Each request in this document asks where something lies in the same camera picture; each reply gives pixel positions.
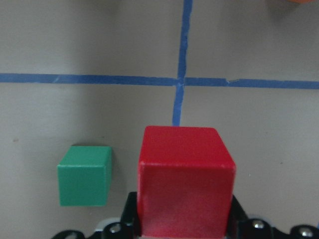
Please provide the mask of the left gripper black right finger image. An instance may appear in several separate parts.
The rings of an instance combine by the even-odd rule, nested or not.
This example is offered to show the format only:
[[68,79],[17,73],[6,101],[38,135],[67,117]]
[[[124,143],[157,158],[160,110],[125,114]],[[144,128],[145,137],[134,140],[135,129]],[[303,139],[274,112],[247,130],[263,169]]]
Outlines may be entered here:
[[229,239],[317,239],[319,229],[297,225],[284,233],[261,218],[249,218],[236,197],[232,197],[228,218]]

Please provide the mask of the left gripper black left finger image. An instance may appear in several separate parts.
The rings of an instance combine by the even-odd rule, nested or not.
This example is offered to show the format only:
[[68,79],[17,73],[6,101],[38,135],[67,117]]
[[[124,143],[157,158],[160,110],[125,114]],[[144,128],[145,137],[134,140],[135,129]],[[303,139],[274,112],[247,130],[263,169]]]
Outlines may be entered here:
[[101,229],[96,229],[92,235],[85,235],[76,230],[64,230],[53,239],[138,239],[140,236],[140,221],[137,213],[137,192],[128,194],[122,215],[117,222],[104,223]]

